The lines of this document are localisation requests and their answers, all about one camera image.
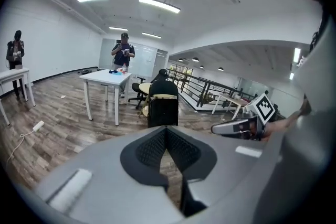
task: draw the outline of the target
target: railing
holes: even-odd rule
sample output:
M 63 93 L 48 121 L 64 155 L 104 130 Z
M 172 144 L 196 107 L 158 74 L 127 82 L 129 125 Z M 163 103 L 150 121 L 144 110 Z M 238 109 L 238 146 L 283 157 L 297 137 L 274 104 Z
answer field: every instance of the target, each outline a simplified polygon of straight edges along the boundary
M 181 93 L 184 92 L 188 94 L 189 97 L 197 103 L 197 107 L 202 107 L 203 104 L 215 105 L 220 93 L 232 96 L 235 92 L 237 92 L 237 94 L 246 100 L 253 100 L 255 98 L 253 95 L 244 93 L 243 88 L 236 90 L 215 81 L 194 77 L 192 75 L 171 69 L 167 69 L 167 73 L 169 76 L 168 79 L 181 89 Z M 220 101 L 219 105 L 225 107 L 226 101 Z

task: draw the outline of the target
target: cable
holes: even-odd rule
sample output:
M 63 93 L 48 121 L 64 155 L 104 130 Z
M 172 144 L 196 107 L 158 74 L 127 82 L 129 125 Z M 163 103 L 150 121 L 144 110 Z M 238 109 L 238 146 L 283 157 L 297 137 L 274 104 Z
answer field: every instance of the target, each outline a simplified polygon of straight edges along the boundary
M 21 146 L 23 140 L 25 139 L 25 136 L 26 136 L 26 135 L 30 135 L 30 134 L 32 134 L 33 132 L 34 132 L 34 130 L 31 131 L 29 134 L 21 134 L 21 135 L 20 135 L 20 137 L 22 137 L 22 140 L 21 140 L 21 142 L 19 143 L 19 145 L 13 150 L 13 152 L 12 152 L 11 155 L 9 156 L 8 160 L 6 161 L 6 170 L 7 170 L 7 165 L 8 165 L 8 162 L 9 162 L 10 158 L 12 157 L 12 155 L 14 154 L 14 152 Z

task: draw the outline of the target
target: jeans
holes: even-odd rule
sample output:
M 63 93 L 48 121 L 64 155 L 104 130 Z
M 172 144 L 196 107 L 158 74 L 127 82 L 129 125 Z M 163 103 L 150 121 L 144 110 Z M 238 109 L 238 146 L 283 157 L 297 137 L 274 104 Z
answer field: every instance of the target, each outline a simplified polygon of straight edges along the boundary
M 122 66 L 114 64 L 114 70 L 117 70 L 118 68 L 122 68 Z M 125 81 L 120 84 L 120 90 L 121 90 L 120 93 L 125 93 L 125 86 L 126 86 L 126 82 Z
M 15 66 L 17 65 L 22 65 L 22 62 L 21 61 L 14 61 L 14 62 L 9 62 L 9 69 L 12 70 L 12 69 L 15 69 Z M 20 86 L 21 86 L 21 92 L 22 92 L 22 95 L 25 97 L 25 93 L 23 91 L 23 83 L 22 83 L 22 79 L 19 79 L 20 81 Z M 14 92 L 15 92 L 15 95 L 16 96 L 19 96 L 19 89 L 17 87 L 17 82 L 16 80 L 13 81 L 13 88 L 14 88 Z

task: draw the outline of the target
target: table leg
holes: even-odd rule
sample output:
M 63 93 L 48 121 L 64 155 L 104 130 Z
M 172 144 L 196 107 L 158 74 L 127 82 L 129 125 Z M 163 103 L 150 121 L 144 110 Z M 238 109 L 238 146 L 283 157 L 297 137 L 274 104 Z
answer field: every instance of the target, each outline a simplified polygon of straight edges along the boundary
M 9 122 L 7 116 L 6 116 L 4 107 L 2 106 L 1 99 L 0 99 L 0 111 L 1 111 L 2 115 L 3 115 L 4 118 L 5 118 L 5 121 L 6 121 L 7 125 L 10 125 L 10 122 Z
M 105 86 L 105 101 L 109 100 L 109 87 Z
M 114 119 L 115 124 L 119 125 L 119 86 L 114 87 Z
M 25 95 L 25 100 L 28 101 L 28 96 L 27 96 L 26 86 L 25 86 L 25 81 L 23 79 L 23 76 L 22 76 L 22 86 L 23 86 L 23 93 Z
M 218 96 L 218 100 L 217 100 L 217 102 L 216 102 L 216 104 L 215 104 L 215 107 L 214 107 L 214 109 L 212 110 L 211 114 L 214 114 L 214 113 L 215 113 L 215 110 L 216 110 L 216 108 L 217 108 L 217 106 L 218 106 L 218 103 L 219 103 L 220 99 L 221 99 L 221 97 Z
M 128 100 L 128 87 L 130 84 L 130 77 L 128 77 L 127 82 L 125 84 L 125 100 L 126 100 L 126 104 L 127 104 L 127 100 Z
M 232 117 L 232 119 L 234 120 L 235 119 L 235 117 L 237 116 L 237 114 L 238 114 L 238 112 L 239 112 L 239 109 L 240 109 L 240 107 L 241 107 L 241 105 L 239 104 L 238 106 L 237 106 L 237 109 L 236 109 L 236 112 L 235 112 L 235 114 L 233 115 L 233 117 Z
M 27 72 L 27 81 L 28 81 L 28 87 L 29 87 L 29 93 L 30 93 L 30 98 L 31 101 L 33 103 L 33 106 L 36 106 L 35 104 L 35 100 L 34 100 L 34 96 L 33 96 L 33 91 L 32 91 L 32 86 L 30 85 L 30 76 L 29 76 L 29 72 Z
M 229 111 L 229 109 L 230 109 L 231 105 L 232 105 L 232 102 L 230 102 L 230 104 L 229 104 L 229 107 L 227 108 L 226 112 L 228 112 L 228 111 Z
M 85 104 L 86 109 L 88 111 L 89 120 L 93 120 L 91 116 L 91 109 L 90 109 L 90 93 L 89 93 L 89 83 L 87 81 L 84 81 L 84 96 L 85 96 Z
M 2 84 L 0 83 L 0 88 L 1 88 L 1 92 L 2 92 L 2 94 L 4 94 L 5 92 L 4 92 L 4 88 L 2 88 Z

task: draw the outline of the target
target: office chair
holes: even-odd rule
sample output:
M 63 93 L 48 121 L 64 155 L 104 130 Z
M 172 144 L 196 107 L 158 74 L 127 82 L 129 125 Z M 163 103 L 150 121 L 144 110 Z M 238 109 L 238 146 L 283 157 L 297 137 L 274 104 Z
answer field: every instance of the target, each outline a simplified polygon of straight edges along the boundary
M 140 91 L 140 89 L 139 89 L 139 85 L 142 84 L 145 79 L 140 78 L 140 77 L 138 77 L 138 78 L 140 79 L 140 83 L 133 83 L 132 84 L 132 90 L 137 92 L 138 95 L 136 96 L 136 98 L 129 98 L 128 99 L 128 102 L 130 102 L 131 100 L 139 100 L 139 103 L 135 107 L 135 109 L 139 109 L 140 103 L 142 101 L 145 101 L 146 96 L 147 96 L 146 93 Z M 160 69 L 159 73 L 156 75 L 156 77 L 151 82 L 154 82 L 155 80 L 166 80 L 167 78 L 168 78 L 168 74 L 166 73 L 166 70 L 165 69 Z
M 179 123 L 179 93 L 177 86 L 171 81 L 155 81 L 149 88 L 148 128 Z M 176 98 L 156 98 L 155 94 L 169 94 Z

